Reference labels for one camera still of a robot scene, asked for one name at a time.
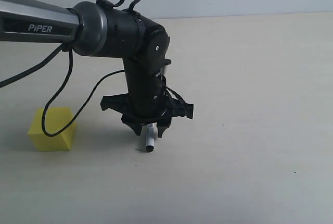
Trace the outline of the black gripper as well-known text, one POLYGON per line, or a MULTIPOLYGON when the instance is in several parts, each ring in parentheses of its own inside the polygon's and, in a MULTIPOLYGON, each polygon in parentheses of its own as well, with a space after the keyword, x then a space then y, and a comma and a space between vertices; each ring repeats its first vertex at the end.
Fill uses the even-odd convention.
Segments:
POLYGON ((123 115, 125 125, 137 136, 142 133, 142 125, 156 123, 158 138, 162 138, 171 125, 172 118, 193 119, 194 105, 185 100, 171 88, 163 88, 161 93, 152 97, 131 96, 129 93, 104 96, 101 109, 112 109, 123 115))

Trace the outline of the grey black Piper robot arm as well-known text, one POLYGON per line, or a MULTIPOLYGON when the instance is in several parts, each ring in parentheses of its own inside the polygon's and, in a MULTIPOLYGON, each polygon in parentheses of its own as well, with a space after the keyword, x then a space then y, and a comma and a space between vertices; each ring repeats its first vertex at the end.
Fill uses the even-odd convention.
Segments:
POLYGON ((162 137, 174 117, 193 117, 193 104, 167 86, 165 69, 171 61, 165 56, 170 43, 165 28, 132 9, 117 10, 107 0, 72 8, 1 0, 1 40, 58 44, 48 59, 61 51, 122 59, 127 93, 104 96, 100 106, 119 112, 137 135, 155 123, 162 137))

